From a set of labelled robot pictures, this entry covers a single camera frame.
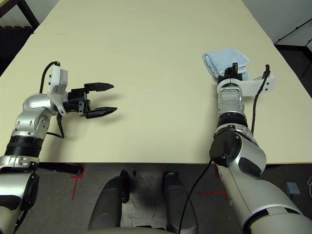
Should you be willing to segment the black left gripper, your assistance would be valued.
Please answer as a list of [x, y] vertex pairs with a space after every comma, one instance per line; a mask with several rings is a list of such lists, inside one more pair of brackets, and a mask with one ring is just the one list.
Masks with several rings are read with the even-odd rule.
[[67, 101], [63, 103], [66, 112], [77, 112], [87, 119], [109, 115], [117, 110], [117, 107], [100, 107], [91, 110], [91, 102], [87, 94], [91, 91], [103, 92], [114, 88], [109, 83], [95, 82], [84, 84], [84, 88], [72, 89], [68, 93]]

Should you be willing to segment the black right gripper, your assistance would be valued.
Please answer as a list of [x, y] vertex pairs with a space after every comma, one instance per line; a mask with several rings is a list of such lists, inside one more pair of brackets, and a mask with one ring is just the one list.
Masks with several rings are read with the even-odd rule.
[[233, 63], [232, 67], [228, 67], [225, 70], [224, 75], [218, 76], [217, 81], [222, 82], [223, 80], [226, 80], [226, 79], [237, 79], [240, 81], [243, 80], [242, 74], [238, 73], [238, 63], [237, 62]]

